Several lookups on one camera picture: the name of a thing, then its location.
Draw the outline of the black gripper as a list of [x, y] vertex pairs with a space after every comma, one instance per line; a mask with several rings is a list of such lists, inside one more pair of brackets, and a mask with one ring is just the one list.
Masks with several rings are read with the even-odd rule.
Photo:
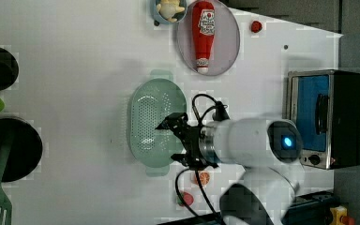
[[188, 124], [188, 116], [185, 112], [173, 112], [170, 118], [165, 118], [156, 130], [170, 130], [177, 137], [186, 150], [185, 154], [173, 154], [171, 159], [181, 163], [191, 170], [203, 170], [211, 166], [216, 168], [218, 165], [206, 159], [200, 150], [199, 139], [201, 128], [192, 127]]

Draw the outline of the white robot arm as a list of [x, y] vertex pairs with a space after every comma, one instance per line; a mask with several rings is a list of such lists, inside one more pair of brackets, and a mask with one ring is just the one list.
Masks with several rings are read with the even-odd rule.
[[183, 144], [186, 152], [172, 159], [188, 171], [221, 164], [245, 169], [219, 197], [220, 225], [283, 225], [305, 179], [303, 141], [294, 122], [244, 118], [192, 127], [186, 114], [174, 112], [157, 129], [171, 131]]

